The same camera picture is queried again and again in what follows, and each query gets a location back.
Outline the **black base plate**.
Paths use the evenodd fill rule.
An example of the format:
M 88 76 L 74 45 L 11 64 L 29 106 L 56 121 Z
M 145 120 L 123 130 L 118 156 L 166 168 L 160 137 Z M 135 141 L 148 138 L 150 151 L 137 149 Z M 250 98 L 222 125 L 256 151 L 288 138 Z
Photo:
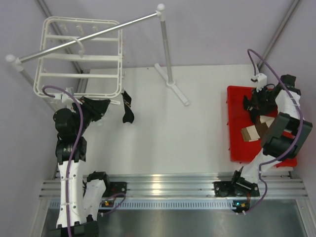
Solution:
M 214 182 L 214 191 L 217 198 L 235 197 L 252 198 L 259 197 L 260 192 L 257 184 L 246 184 L 231 181 Z
M 127 183 L 126 182 L 110 182 L 109 185 L 106 186 L 106 190 L 103 193 L 103 198 L 108 198 L 112 195 L 118 194 L 118 193 L 126 193 L 127 191 Z

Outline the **brown cream striped sock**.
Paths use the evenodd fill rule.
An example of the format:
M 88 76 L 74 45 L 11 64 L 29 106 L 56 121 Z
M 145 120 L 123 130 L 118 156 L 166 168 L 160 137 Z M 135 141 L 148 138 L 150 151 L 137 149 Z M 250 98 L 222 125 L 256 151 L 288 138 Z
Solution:
M 274 117 L 259 116 L 254 125 L 241 129 L 244 142 L 253 142 L 262 139 L 274 121 Z

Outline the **black white-striped sock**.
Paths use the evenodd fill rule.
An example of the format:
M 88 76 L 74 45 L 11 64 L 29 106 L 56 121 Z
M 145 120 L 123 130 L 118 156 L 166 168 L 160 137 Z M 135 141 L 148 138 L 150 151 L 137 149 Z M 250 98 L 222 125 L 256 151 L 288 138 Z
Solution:
M 122 92 L 121 94 L 122 94 L 123 103 L 124 103 L 124 116 L 122 118 L 122 122 L 123 123 L 128 122 L 130 124 L 133 124 L 135 116 L 131 109 L 132 98 L 126 91 Z

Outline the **red plastic tray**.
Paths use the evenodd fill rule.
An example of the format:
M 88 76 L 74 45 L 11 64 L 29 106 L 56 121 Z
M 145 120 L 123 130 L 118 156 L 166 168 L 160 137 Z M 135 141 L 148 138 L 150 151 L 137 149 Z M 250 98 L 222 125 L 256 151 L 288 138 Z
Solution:
M 233 86 L 227 88 L 228 126 L 230 134 L 231 161 L 249 163 L 261 150 L 261 139 L 253 142 L 244 142 L 241 129 L 254 125 L 248 111 L 243 109 L 243 96 L 250 98 L 251 87 Z M 276 117 L 277 109 L 267 114 L 268 117 Z

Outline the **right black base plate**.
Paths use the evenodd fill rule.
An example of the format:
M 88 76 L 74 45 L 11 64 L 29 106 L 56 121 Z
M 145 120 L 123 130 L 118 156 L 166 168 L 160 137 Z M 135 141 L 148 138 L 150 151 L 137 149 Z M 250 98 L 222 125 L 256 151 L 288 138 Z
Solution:
M 259 197 L 260 192 L 257 184 L 246 184 L 231 181 L 214 182 L 214 191 L 217 198 L 235 197 L 252 198 Z

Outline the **silver clothes rack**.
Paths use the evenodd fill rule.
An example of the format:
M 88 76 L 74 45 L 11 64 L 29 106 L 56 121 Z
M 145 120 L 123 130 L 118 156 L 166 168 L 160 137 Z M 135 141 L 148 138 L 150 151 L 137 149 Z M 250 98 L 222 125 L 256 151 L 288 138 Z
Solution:
M 123 60 L 123 40 L 122 29 L 130 25 L 151 19 L 159 18 L 162 41 L 164 47 L 165 61 L 167 70 L 164 71 L 162 67 L 156 63 L 154 65 L 156 71 L 165 80 L 167 87 L 169 87 L 175 95 L 180 99 L 184 106 L 190 104 L 187 97 L 181 92 L 176 85 L 172 76 L 172 68 L 170 62 L 170 53 L 168 46 L 167 30 L 166 30 L 166 15 L 164 4 L 159 4 L 154 13 L 131 20 L 125 23 L 118 23 L 114 20 L 95 20 L 83 18 L 69 18 L 69 17 L 54 17 L 47 18 L 43 25 L 41 50 L 39 52 L 24 56 L 21 58 L 14 55 L 7 55 L 6 61 L 15 68 L 26 80 L 30 81 L 33 86 L 34 93 L 42 98 L 47 98 L 40 85 L 41 79 L 44 77 L 65 78 L 65 79 L 115 79 L 117 82 L 116 91 L 113 93 L 74 93 L 73 97 L 79 99 L 87 97 L 89 99 L 112 99 L 124 92 L 122 86 L 122 60 Z M 75 37 L 71 35 L 51 35 L 47 33 L 48 27 L 54 22 L 90 24 L 93 27 L 93 33 L 89 35 L 82 35 Z M 88 55 L 86 54 L 84 41 L 100 41 L 100 42 L 116 42 L 118 45 L 118 52 L 116 55 Z M 116 74 L 69 74 L 69 73 L 46 73 L 43 70 L 43 63 L 45 59 L 54 59 L 59 61 L 69 62 L 115 62 L 117 65 Z

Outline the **white plastic clip hanger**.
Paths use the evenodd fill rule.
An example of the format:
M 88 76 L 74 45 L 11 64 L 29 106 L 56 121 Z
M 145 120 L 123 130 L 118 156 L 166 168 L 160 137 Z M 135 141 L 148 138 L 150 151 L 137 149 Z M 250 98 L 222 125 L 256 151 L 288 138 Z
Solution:
M 59 49 L 38 59 L 34 93 L 42 98 L 45 85 L 61 87 L 75 79 L 96 80 L 103 89 L 77 92 L 76 98 L 110 99 L 119 105 L 122 86 L 123 40 L 122 30 L 104 33 L 93 39 L 78 39 L 118 25 L 115 20 L 71 17 L 49 17 L 44 21 L 40 49 L 49 49 L 74 41 L 67 53 Z

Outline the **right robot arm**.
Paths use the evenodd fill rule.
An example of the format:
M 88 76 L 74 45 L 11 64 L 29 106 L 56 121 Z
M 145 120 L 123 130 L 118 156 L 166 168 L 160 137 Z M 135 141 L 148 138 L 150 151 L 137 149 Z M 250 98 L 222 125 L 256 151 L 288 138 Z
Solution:
M 267 76 L 256 73 L 251 98 L 244 97 L 243 108 L 249 112 L 251 126 L 241 129 L 245 142 L 260 141 L 261 150 L 254 159 L 235 171 L 230 189 L 235 196 L 259 196 L 258 181 L 263 172 L 297 156 L 313 125 L 305 121 L 300 108 L 301 91 L 296 78 L 283 75 L 273 89 Z

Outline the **aluminium mounting rail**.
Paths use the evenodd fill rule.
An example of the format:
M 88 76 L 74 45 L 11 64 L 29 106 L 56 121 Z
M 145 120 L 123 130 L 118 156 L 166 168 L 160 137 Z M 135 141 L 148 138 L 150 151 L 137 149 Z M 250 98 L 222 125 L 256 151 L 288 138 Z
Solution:
M 126 182 L 129 198 L 215 198 L 214 182 L 230 181 L 231 173 L 111 175 L 112 182 Z M 289 172 L 263 175 L 267 199 L 305 199 L 306 187 Z

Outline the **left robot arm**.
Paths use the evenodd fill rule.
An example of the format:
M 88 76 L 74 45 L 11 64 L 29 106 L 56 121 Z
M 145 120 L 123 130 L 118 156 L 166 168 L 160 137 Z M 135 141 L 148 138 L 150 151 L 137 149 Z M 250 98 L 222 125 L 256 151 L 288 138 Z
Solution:
M 59 109 L 53 116 L 58 132 L 55 155 L 61 193 L 59 216 L 56 228 L 49 233 L 51 237 L 99 236 L 98 209 L 112 185 L 104 171 L 83 177 L 87 150 L 83 134 L 91 122 L 105 115 L 110 102 L 82 97 L 73 103 L 73 109 Z

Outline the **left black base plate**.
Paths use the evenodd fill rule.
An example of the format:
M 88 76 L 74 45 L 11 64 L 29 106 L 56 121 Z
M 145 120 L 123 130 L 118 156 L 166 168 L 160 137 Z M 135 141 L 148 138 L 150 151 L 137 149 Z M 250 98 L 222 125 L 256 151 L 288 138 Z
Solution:
M 126 182 L 110 182 L 109 185 L 106 186 L 106 190 L 103 193 L 103 198 L 108 198 L 112 195 L 118 194 L 118 193 L 126 193 L 127 191 L 127 183 Z

